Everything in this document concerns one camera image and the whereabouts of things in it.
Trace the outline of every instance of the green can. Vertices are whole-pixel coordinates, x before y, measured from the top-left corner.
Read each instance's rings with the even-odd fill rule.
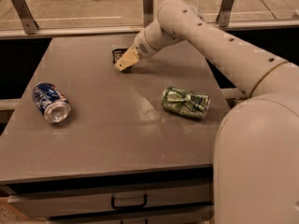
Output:
[[[162,105],[165,109],[196,119],[203,119],[210,98],[206,94],[194,93],[177,87],[168,87],[163,92]]]

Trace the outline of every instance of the blue can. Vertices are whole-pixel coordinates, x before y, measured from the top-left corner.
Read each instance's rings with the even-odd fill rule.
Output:
[[[71,111],[66,97],[53,84],[38,83],[32,91],[32,98],[48,123],[65,120]]]

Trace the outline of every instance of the can label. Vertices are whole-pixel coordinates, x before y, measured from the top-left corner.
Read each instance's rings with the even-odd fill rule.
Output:
[[[43,115],[46,108],[53,103],[68,103],[65,96],[57,90],[56,86],[50,83],[37,84],[33,89],[32,98],[36,104],[36,107]]]
[[[196,119],[204,118],[209,102],[210,98],[206,94],[194,93],[176,87],[166,88],[162,99],[165,109]]]

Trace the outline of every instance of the drawer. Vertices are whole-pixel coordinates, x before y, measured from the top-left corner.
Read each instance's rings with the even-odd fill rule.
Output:
[[[210,201],[208,179],[187,187],[139,189],[110,193],[63,195],[34,193],[11,196],[8,202],[28,217],[58,217],[86,213],[141,210],[148,207],[168,206]]]
[[[123,217],[113,220],[107,220],[106,217],[58,219],[49,221],[49,224],[199,224],[212,219],[214,212],[213,206],[195,206],[135,215],[137,217]]]

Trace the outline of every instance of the table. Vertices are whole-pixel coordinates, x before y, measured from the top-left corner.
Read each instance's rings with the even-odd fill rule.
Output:
[[[76,221],[76,215],[101,214],[101,223],[120,223],[136,213],[211,210],[213,145],[228,105],[205,58],[187,42],[130,72],[116,71],[112,50],[128,48],[134,38],[52,39],[0,139],[0,187],[25,215]],[[72,106],[60,124],[48,124],[32,102],[33,87],[43,81]],[[208,94],[206,117],[165,110],[162,93],[169,86]]]

